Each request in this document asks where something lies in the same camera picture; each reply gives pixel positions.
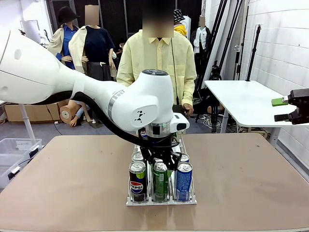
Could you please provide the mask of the person's left hand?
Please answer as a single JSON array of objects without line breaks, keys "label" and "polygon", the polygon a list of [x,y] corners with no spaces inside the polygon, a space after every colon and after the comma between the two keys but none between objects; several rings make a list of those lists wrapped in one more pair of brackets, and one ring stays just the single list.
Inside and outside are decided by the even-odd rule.
[{"label": "person's left hand", "polygon": [[183,110],[186,118],[190,118],[194,112],[192,105],[187,103],[183,104]]}]

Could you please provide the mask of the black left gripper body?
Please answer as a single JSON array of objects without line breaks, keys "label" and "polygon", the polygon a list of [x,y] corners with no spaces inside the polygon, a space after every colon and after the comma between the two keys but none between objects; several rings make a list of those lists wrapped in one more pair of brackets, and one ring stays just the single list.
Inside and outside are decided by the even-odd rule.
[{"label": "black left gripper body", "polygon": [[174,140],[173,135],[169,135],[161,138],[154,138],[148,136],[147,141],[149,143],[148,150],[150,152],[155,152],[158,155],[166,156],[170,155],[172,152],[172,142]]}]

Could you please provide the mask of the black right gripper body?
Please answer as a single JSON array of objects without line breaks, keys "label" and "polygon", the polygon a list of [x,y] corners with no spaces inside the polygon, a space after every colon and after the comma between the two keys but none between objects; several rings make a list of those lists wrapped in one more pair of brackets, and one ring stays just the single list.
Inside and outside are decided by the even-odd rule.
[{"label": "black right gripper body", "polygon": [[305,124],[309,122],[309,89],[291,90],[288,95],[288,103],[296,106],[296,109],[289,115],[289,121],[293,125]]}]

